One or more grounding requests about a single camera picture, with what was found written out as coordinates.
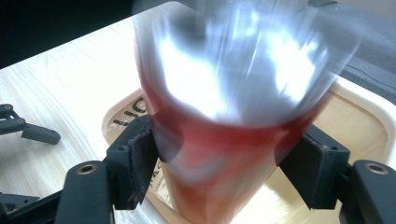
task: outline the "red liquid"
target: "red liquid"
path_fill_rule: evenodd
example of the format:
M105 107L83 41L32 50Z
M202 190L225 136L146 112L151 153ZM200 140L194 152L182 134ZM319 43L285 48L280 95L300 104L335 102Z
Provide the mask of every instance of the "red liquid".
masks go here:
M274 127L234 127L189 112L142 75L141 83L168 190L192 223L231 222L319 109Z

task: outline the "white table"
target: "white table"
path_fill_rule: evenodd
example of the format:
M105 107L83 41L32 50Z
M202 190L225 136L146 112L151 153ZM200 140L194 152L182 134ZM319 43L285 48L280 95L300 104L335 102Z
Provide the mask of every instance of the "white table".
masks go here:
M62 137L53 146L0 135L0 192L45 197L74 165L102 160L105 113L139 86L131 18L0 70L0 104Z

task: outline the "bolt hole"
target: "bolt hole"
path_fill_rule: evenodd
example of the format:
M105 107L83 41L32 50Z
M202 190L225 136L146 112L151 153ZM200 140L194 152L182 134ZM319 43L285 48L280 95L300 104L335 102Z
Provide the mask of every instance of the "bolt hole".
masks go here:
M367 163L366 168L369 171L379 174L379 175L387 175L389 172L387 168L377 165L377 164L373 164L373 163Z
M97 168L97 166L96 166L95 164L88 164L88 165L85 165L85 166L79 168L79 169L77 170L77 173L78 173L79 175L87 175L87 174L90 174L90 173L92 173L93 171L95 171L96 168Z
M333 146L323 146L324 148L326 148L327 150L337 150L337 147L333 147Z
M119 147L119 151L126 151L126 150L128 150L127 146L120 146Z

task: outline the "black mechanical part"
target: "black mechanical part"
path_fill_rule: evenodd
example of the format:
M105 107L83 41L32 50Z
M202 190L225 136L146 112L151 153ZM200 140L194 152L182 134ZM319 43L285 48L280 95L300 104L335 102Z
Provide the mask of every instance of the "black mechanical part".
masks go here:
M3 194L0 192L0 204L4 206L6 213L23 208L26 205L38 201L38 197L17 194Z
M51 224L55 219L61 192L31 203L6 216L0 216L0 223L4 224Z
M335 179L347 169L349 150L315 126L311 126L280 168L308 208L334 209Z
M349 151L312 126L280 164L309 208L333 209L343 203L341 223L392 223L396 220L396 174L375 161L347 163ZM141 203L158 160L149 117L135 119L110 146L104 162L72 168L64 190L7 214L0 222L112 223L112 204L135 209Z
M342 178L337 196L341 223L394 223L396 172L376 161L356 161Z
M43 143L56 145L61 140L61 136L51 129L26 123L25 119L14 111L12 105L0 105L0 134L20 131L22 131L22 138Z
M55 224L114 223L107 168L86 161L67 172Z
M149 116L134 119L107 150L105 158L110 181L116 186L116 209L135 209L143 202L157 160Z

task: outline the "translucent cup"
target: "translucent cup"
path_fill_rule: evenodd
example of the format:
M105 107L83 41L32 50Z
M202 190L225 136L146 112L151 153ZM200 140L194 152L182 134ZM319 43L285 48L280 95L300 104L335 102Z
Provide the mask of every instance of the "translucent cup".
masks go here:
M231 222L326 103L334 65L313 15L285 19L246 2L134 21L166 185L188 221Z

